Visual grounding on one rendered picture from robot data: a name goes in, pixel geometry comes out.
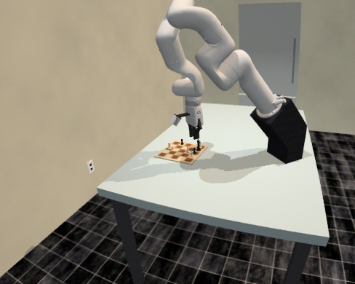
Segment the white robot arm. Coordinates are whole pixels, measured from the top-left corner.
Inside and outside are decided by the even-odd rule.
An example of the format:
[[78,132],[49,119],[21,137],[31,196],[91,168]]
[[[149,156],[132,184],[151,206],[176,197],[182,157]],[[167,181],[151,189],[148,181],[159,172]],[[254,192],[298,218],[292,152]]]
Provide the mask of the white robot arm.
[[195,59],[219,89],[227,91],[239,81],[261,118],[272,117],[286,103],[284,96],[271,92],[249,55],[234,51],[233,39],[212,12],[194,7],[194,0],[172,0],[156,33],[156,43],[166,67],[187,77],[172,85],[175,95],[185,96],[186,106],[201,105],[204,82],[198,68],[185,58],[179,40],[182,28],[195,30],[206,41]]

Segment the chessboard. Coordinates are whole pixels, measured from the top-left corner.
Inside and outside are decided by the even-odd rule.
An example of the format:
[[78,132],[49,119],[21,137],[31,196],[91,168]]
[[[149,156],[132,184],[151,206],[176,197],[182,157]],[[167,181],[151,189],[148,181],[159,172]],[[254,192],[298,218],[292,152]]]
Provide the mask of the chessboard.
[[[191,151],[194,152],[194,148],[197,149],[196,143],[183,142],[183,145],[181,145],[181,141],[173,141],[170,146],[172,147],[171,149],[168,149],[168,145],[154,157],[192,165],[208,148],[206,145],[201,145],[201,151],[195,150],[196,154],[193,154],[194,157],[191,157]],[[189,147],[189,153],[187,153],[187,146]]]

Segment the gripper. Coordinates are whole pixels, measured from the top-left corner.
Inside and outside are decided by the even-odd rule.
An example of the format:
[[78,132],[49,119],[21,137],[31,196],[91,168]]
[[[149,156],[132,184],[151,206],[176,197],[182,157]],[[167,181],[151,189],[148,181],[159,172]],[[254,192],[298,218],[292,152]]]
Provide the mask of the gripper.
[[201,105],[186,106],[186,113],[190,114],[189,116],[186,116],[189,136],[194,137],[194,140],[199,139],[199,131],[202,129],[202,125],[204,124]]

